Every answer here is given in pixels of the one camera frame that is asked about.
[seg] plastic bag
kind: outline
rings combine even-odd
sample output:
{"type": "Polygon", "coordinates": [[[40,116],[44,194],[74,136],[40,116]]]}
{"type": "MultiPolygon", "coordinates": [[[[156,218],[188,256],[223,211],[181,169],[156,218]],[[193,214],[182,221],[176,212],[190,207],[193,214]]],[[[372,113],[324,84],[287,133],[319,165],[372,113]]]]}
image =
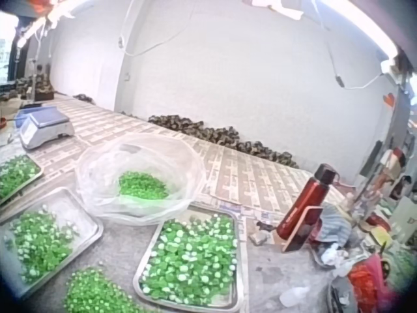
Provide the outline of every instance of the plastic bag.
{"type": "Polygon", "coordinates": [[[79,193],[94,216],[129,225],[158,224],[187,209],[206,183],[201,157],[185,142],[154,134],[128,134],[88,148],[76,166],[79,193]],[[169,196],[146,200],[119,194],[126,171],[151,174],[169,196]]]}

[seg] wire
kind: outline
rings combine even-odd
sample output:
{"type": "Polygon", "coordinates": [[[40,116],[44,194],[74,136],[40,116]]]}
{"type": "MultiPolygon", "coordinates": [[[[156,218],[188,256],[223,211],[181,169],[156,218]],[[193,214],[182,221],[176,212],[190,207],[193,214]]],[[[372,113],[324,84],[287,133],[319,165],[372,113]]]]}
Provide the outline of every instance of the wire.
{"type": "Polygon", "coordinates": [[[159,42],[157,44],[154,44],[153,46],[151,46],[151,47],[143,50],[142,52],[139,52],[139,53],[128,53],[125,50],[125,48],[124,48],[124,38],[122,36],[122,31],[124,30],[124,26],[126,24],[126,21],[127,21],[128,16],[129,16],[130,10],[132,9],[132,5],[133,5],[134,1],[135,0],[131,0],[131,2],[129,4],[129,7],[128,7],[128,10],[126,11],[126,16],[124,17],[124,21],[123,21],[123,25],[122,25],[122,29],[121,29],[121,35],[119,37],[119,48],[124,52],[124,54],[126,54],[129,57],[138,57],[140,55],[144,55],[145,53],[147,53],[147,52],[149,52],[149,51],[151,51],[151,50],[153,50],[153,49],[155,49],[155,48],[157,48],[157,47],[159,47],[159,46],[161,46],[163,44],[167,44],[168,42],[172,41],[173,39],[175,39],[179,35],[181,35],[188,28],[188,26],[190,24],[190,21],[191,21],[193,15],[194,15],[195,6],[196,6],[196,3],[197,3],[197,0],[194,0],[193,9],[191,10],[191,13],[190,13],[190,16],[188,17],[188,20],[186,22],[186,25],[178,33],[175,33],[173,36],[169,37],[167,40],[164,40],[164,41],[161,41],[161,42],[159,42]]]}
{"type": "Polygon", "coordinates": [[[323,31],[324,43],[326,44],[326,49],[327,49],[328,55],[330,57],[330,61],[332,62],[333,73],[334,73],[335,79],[336,79],[337,83],[339,84],[339,86],[346,89],[346,90],[365,89],[366,87],[370,86],[373,82],[375,82],[378,78],[383,76],[384,73],[380,73],[377,76],[375,76],[374,78],[372,78],[369,82],[367,82],[363,86],[359,86],[359,87],[346,87],[345,86],[345,83],[343,82],[341,76],[338,74],[338,70],[336,68],[336,63],[334,61],[334,56],[333,56],[333,53],[332,53],[332,48],[330,47],[330,43],[327,39],[326,27],[324,26],[323,18],[320,14],[319,8],[317,7],[317,2],[316,2],[316,0],[311,0],[311,2],[313,3],[314,10],[317,14],[317,17],[319,18],[320,26],[321,26],[321,29],[323,31]]]}

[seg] digital scale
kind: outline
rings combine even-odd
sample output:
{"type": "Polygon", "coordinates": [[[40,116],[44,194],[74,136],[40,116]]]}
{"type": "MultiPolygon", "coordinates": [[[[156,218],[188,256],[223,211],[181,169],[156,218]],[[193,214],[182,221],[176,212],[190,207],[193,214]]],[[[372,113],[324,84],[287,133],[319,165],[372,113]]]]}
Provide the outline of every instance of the digital scale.
{"type": "Polygon", "coordinates": [[[73,135],[74,127],[70,119],[58,110],[30,113],[20,127],[20,141],[26,149],[34,149],[50,140],[73,135]]]}

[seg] red water bottle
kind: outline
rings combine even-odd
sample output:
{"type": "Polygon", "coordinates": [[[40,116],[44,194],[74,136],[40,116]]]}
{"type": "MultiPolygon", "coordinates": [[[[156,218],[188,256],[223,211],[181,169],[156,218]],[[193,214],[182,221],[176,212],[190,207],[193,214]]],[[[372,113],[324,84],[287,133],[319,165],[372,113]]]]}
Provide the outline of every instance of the red water bottle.
{"type": "Polygon", "coordinates": [[[320,164],[314,176],[304,186],[293,207],[278,225],[276,231],[282,239],[288,240],[306,207],[320,205],[323,202],[335,176],[336,172],[330,166],[320,164]]]}

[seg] bottle cap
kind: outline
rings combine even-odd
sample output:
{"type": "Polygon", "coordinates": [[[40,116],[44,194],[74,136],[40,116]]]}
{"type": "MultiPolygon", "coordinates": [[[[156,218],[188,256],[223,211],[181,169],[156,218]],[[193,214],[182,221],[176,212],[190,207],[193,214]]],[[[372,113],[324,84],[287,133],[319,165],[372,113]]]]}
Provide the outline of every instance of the bottle cap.
{"type": "Polygon", "coordinates": [[[320,164],[314,174],[314,177],[325,185],[331,185],[335,176],[336,172],[327,164],[320,164]]]}

